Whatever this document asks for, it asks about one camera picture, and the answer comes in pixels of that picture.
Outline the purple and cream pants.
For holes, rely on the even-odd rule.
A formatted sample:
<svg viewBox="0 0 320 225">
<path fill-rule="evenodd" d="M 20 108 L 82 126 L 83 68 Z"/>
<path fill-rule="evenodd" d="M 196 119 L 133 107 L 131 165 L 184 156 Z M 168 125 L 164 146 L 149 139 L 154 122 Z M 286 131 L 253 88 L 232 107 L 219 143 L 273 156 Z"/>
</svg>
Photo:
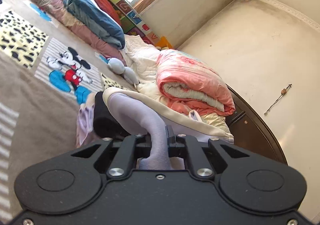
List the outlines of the purple and cream pants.
<svg viewBox="0 0 320 225">
<path fill-rule="evenodd" d="M 93 129 L 95 95 L 88 96 L 81 104 L 76 120 L 76 146 L 81 147 L 101 139 Z M 185 133 L 207 143 L 211 138 L 234 142 L 223 130 L 180 113 L 138 92 L 120 88 L 108 88 L 103 91 L 103 101 L 111 115 L 130 134 L 151 136 L 149 157 L 140 160 L 139 168 L 146 170 L 184 169 L 180 157 L 169 157 L 165 127 L 170 125 L 175 134 Z"/>
</svg>

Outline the black folded garment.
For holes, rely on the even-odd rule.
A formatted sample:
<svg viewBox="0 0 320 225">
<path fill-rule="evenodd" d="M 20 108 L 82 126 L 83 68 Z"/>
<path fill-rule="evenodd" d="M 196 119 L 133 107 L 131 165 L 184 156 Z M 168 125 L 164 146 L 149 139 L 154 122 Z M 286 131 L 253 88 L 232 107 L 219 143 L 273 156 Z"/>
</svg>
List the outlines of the black folded garment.
<svg viewBox="0 0 320 225">
<path fill-rule="evenodd" d="M 123 140 L 130 135 L 109 112 L 103 101 L 102 91 L 95 95 L 93 129 L 101 138 Z"/>
</svg>

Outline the pink folded quilt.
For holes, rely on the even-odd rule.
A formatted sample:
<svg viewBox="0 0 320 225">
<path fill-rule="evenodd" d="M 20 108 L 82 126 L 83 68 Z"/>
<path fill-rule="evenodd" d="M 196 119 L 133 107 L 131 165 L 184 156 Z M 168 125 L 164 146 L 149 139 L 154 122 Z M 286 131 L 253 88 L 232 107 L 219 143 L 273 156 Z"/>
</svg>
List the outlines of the pink folded quilt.
<svg viewBox="0 0 320 225">
<path fill-rule="evenodd" d="M 231 92 L 219 74 L 206 63 L 177 50 L 163 50 L 157 57 L 156 84 L 174 111 L 200 116 L 230 116 L 235 111 Z"/>
</svg>

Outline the dark wooden headboard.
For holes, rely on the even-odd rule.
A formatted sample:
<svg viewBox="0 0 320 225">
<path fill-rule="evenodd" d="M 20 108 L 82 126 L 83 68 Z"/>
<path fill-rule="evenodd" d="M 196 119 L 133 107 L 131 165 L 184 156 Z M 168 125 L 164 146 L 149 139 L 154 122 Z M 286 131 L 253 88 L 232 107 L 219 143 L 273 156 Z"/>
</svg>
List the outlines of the dark wooden headboard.
<svg viewBox="0 0 320 225">
<path fill-rule="evenodd" d="M 234 144 L 264 157 L 287 164 L 285 154 L 275 135 L 255 110 L 232 88 L 229 88 L 235 111 L 226 117 L 234 136 Z"/>
</svg>

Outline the grey plush toy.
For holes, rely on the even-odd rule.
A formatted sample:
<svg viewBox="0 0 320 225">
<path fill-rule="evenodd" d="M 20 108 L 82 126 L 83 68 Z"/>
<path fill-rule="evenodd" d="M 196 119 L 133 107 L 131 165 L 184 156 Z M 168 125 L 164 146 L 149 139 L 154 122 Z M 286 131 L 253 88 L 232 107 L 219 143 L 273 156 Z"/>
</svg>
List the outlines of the grey plush toy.
<svg viewBox="0 0 320 225">
<path fill-rule="evenodd" d="M 116 75 L 120 75 L 131 85 L 138 85 L 139 80 L 131 68 L 125 66 L 122 61 L 117 58 L 107 59 L 108 68 Z"/>
</svg>

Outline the white cream quilt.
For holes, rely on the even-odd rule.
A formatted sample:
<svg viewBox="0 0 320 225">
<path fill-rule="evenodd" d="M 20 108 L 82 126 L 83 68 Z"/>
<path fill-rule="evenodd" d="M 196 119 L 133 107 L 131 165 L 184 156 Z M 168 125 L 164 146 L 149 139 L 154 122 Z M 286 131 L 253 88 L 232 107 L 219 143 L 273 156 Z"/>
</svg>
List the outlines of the white cream quilt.
<svg viewBox="0 0 320 225">
<path fill-rule="evenodd" d="M 153 45 L 146 44 L 140 36 L 125 35 L 125 43 L 125 48 L 121 50 L 121 54 L 127 66 L 135 72 L 139 80 L 139 84 L 136 87 L 137 91 L 168 106 L 170 100 L 160 93 L 156 84 L 157 58 L 160 51 Z M 190 118 L 189 112 L 193 111 L 191 108 L 184 104 L 177 104 L 175 106 L 175 111 L 185 116 L 185 118 Z M 196 117 L 193 120 L 217 127 L 227 133 L 230 139 L 233 139 L 233 135 L 226 124 L 225 117 L 219 116 L 217 113 L 205 114 L 200 117 L 198 112 L 195 113 L 195 115 Z"/>
</svg>

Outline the Mickey Mouse brown blanket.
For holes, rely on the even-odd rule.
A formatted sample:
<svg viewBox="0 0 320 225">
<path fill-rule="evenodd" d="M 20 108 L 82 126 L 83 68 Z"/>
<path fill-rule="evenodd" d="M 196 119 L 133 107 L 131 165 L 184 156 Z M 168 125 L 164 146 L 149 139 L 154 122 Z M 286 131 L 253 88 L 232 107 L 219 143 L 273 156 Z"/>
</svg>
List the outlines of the Mickey Mouse brown blanket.
<svg viewBox="0 0 320 225">
<path fill-rule="evenodd" d="M 74 48 L 89 63 L 90 91 L 102 91 L 105 79 L 129 88 L 110 72 L 98 53 L 57 20 L 47 21 L 31 7 L 30 0 L 1 0 L 1 16 L 20 16 L 47 38 L 42 48 L 25 58 L 10 46 L 1 52 L 1 221 L 9 222 L 21 211 L 14 180 L 26 167 L 75 148 L 79 104 L 74 91 L 51 85 L 47 57 Z"/>
</svg>

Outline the blue folded quilt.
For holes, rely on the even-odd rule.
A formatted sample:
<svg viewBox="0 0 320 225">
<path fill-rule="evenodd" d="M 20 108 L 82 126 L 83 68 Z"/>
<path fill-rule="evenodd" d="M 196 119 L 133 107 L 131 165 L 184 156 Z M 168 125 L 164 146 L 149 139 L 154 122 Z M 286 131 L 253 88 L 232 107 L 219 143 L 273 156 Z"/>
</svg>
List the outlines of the blue folded quilt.
<svg viewBox="0 0 320 225">
<path fill-rule="evenodd" d="M 125 37 L 121 26 L 95 0 L 63 0 L 67 11 L 80 20 L 101 40 L 121 50 Z"/>
</svg>

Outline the red folded blanket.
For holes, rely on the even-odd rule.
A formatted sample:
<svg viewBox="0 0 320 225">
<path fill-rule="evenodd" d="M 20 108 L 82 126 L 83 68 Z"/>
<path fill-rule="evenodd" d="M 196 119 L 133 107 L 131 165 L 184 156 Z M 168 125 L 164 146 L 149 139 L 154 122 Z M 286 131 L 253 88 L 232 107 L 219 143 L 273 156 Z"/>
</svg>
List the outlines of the red folded blanket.
<svg viewBox="0 0 320 225">
<path fill-rule="evenodd" d="M 106 12 L 109 16 L 111 16 L 119 25 L 121 25 L 120 18 L 113 8 L 112 4 L 108 0 L 94 0 L 97 5 Z"/>
</svg>

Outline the pink purple long quilt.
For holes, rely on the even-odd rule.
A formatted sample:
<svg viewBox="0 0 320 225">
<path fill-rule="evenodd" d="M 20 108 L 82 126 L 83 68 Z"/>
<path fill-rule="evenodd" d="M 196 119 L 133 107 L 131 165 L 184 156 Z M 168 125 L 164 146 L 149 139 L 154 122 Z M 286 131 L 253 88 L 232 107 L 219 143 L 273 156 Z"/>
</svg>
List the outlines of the pink purple long quilt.
<svg viewBox="0 0 320 225">
<path fill-rule="evenodd" d="M 124 61 L 122 54 L 112 45 L 101 40 L 87 26 L 67 12 L 62 0 L 31 0 L 38 7 L 49 13 L 72 33 L 78 36 L 86 44 L 97 50 L 106 57 L 114 57 Z"/>
</svg>

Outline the colourful alphabet foam mat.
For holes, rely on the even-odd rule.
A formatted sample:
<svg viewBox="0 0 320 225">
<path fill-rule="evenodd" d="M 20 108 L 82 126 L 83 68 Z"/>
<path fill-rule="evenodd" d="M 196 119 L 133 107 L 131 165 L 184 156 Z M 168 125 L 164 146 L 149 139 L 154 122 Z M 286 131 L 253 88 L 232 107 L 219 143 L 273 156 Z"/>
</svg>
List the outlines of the colourful alphabet foam mat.
<svg viewBox="0 0 320 225">
<path fill-rule="evenodd" d="M 160 38 L 142 20 L 141 16 L 126 0 L 108 0 L 120 19 L 120 25 L 126 35 L 139 35 L 144 42 L 155 45 Z"/>
</svg>

